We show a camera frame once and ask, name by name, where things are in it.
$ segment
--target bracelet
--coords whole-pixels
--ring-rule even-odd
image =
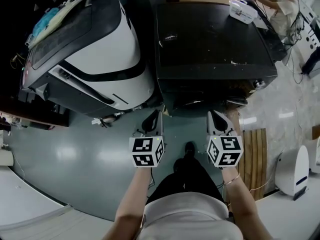
[[[231,184],[232,182],[234,182],[234,181],[235,181],[236,179],[238,179],[239,177],[240,177],[240,173],[239,173],[234,179],[230,180],[229,182],[225,183],[224,185],[226,186],[226,185]]]

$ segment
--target person in white shirt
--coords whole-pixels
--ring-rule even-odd
[[[147,200],[151,168],[137,168],[103,240],[270,240],[254,198],[235,167],[223,168],[235,224],[192,142]]]
[[[290,33],[290,29],[297,19],[299,13],[298,0],[258,0],[265,6],[275,9],[270,18],[270,23],[275,32],[285,38]]]

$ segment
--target white robotic device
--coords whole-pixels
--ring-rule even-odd
[[[233,123],[222,113],[207,113],[207,133],[210,135],[207,154],[215,167],[235,167],[244,153],[241,136]]]
[[[162,112],[155,110],[141,127],[141,137],[129,140],[132,162],[135,167],[157,167],[165,153]]]

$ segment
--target gray floor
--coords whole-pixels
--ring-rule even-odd
[[[320,124],[320,75],[293,79],[299,61],[293,52],[294,68],[277,62],[278,77],[266,89],[248,99],[240,112],[243,130],[266,128],[267,179],[272,176],[277,156],[311,137],[311,127]],[[297,81],[300,75],[295,74]],[[25,179],[54,198],[85,213],[113,220],[117,206],[134,174],[129,154],[129,137],[152,110],[123,116],[112,128],[91,125],[91,119],[72,113],[69,128],[51,131],[13,129],[5,141],[21,164]],[[194,141],[198,158],[216,184],[222,182],[219,169],[207,163],[206,119],[164,117],[166,152],[153,170],[158,184],[173,171],[174,161],[183,156],[184,144]],[[14,169],[23,176],[18,164]],[[267,190],[274,189],[270,181]]]

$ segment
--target white shirt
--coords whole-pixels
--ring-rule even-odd
[[[280,10],[271,16],[270,23],[278,35],[286,37],[299,12],[298,0],[277,0],[276,3]]]
[[[144,209],[137,240],[243,240],[228,218],[227,206],[205,194],[182,192],[160,198]]]

